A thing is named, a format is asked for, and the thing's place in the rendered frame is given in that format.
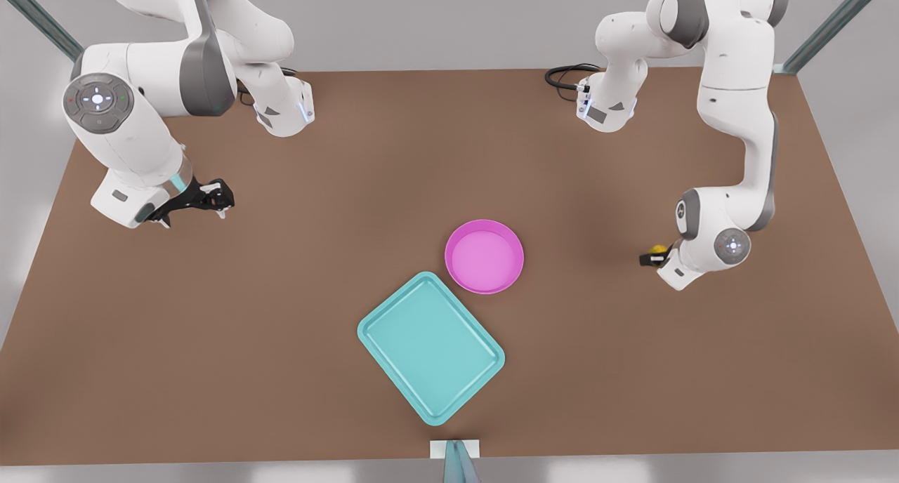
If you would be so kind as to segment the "teal rectangular tray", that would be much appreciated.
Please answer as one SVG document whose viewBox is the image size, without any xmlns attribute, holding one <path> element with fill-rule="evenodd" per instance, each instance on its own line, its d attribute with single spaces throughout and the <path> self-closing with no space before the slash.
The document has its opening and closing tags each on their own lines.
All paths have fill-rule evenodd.
<svg viewBox="0 0 899 483">
<path fill-rule="evenodd" d="M 504 349 L 432 272 L 357 326 L 357 338 L 424 423 L 446 423 L 504 367 Z"/>
</svg>

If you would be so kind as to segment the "pink round plate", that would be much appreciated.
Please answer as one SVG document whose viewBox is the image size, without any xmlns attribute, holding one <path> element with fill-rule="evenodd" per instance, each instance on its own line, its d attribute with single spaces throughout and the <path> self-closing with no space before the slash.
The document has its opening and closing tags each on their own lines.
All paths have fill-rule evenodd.
<svg viewBox="0 0 899 483">
<path fill-rule="evenodd" d="M 511 287 L 524 261 L 517 234 L 495 220 L 466 222 L 453 231 L 445 247 L 445 264 L 453 281 L 483 295 Z"/>
</svg>

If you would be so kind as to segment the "silver frame post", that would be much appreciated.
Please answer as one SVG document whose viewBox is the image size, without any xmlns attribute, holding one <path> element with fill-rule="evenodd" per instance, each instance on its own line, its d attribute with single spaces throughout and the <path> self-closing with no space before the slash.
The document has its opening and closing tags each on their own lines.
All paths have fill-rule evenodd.
<svg viewBox="0 0 899 483">
<path fill-rule="evenodd" d="M 7 2 L 71 61 L 76 61 L 83 53 L 81 44 L 78 44 L 37 0 L 7 0 Z"/>
<path fill-rule="evenodd" d="M 773 74 L 798 74 L 871 1 L 842 0 L 783 63 L 774 64 Z"/>
<path fill-rule="evenodd" d="M 443 483 L 481 483 L 474 460 L 480 458 L 479 440 L 431 440 L 430 458 L 444 460 Z"/>
</svg>

